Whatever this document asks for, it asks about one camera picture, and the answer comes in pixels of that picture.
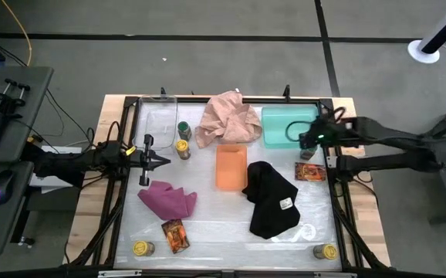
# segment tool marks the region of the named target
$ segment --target green container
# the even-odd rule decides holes
[[[286,127],[297,120],[314,121],[318,115],[318,110],[314,104],[288,104],[278,107],[263,107],[261,113],[266,148],[300,149],[299,142],[291,141],[286,137]],[[288,133],[292,139],[298,140],[299,134],[307,132],[309,129],[310,124],[293,124]]]

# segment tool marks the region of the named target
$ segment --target black towel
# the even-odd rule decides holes
[[[250,228],[253,234],[269,239],[299,224],[300,213],[294,205],[299,190],[269,163],[251,163],[247,179],[242,193],[255,203]]]

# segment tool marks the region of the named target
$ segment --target pink crumpled cloth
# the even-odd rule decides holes
[[[252,142],[261,137],[262,126],[250,104],[242,103],[242,95],[228,91],[212,97],[195,128],[199,148],[207,147],[217,136],[223,144]]]
[[[183,188],[173,189],[164,181],[153,181],[151,186],[141,189],[137,196],[160,219],[184,219],[192,215],[198,193],[184,195]]]

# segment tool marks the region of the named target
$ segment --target orange plastic cup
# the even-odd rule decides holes
[[[216,147],[216,187],[237,191],[247,186],[247,146],[223,144]]]

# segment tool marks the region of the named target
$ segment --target white stand base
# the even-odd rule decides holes
[[[439,60],[439,50],[432,54],[426,54],[418,49],[421,40],[410,42],[408,45],[408,53],[410,56],[420,63],[436,63]]]

